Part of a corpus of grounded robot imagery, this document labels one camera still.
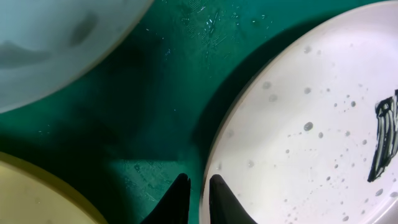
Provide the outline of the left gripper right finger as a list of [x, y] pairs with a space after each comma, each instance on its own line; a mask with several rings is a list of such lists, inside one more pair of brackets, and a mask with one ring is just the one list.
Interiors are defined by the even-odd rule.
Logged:
[[219, 174], [210, 179], [209, 206], [211, 224], [256, 224]]

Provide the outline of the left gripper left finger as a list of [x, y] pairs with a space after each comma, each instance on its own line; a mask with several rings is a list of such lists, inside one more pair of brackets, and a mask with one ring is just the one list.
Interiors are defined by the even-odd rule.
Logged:
[[191, 180], [181, 173], [141, 224], [187, 224]]

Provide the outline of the white plate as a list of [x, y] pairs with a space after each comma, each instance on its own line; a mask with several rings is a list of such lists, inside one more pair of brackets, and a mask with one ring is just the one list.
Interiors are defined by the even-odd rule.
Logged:
[[212, 145], [200, 223], [214, 175], [256, 223], [396, 223], [397, 2], [320, 24], [251, 81]]

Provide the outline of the yellow plate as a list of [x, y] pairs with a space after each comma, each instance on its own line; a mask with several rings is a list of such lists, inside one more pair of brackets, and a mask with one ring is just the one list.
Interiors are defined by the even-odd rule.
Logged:
[[1, 223], [107, 224], [79, 191], [46, 170], [1, 153]]

